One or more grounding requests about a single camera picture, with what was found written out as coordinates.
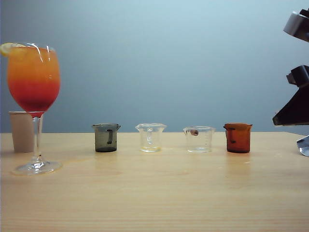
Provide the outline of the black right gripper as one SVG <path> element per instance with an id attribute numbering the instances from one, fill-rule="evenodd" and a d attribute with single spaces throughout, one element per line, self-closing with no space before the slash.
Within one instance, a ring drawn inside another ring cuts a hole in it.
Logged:
<path id="1" fill-rule="evenodd" d="M 273 117 L 275 126 L 298 126 L 309 124 L 309 67 L 301 65 L 286 76 L 291 85 L 298 87 L 297 92 Z"/>

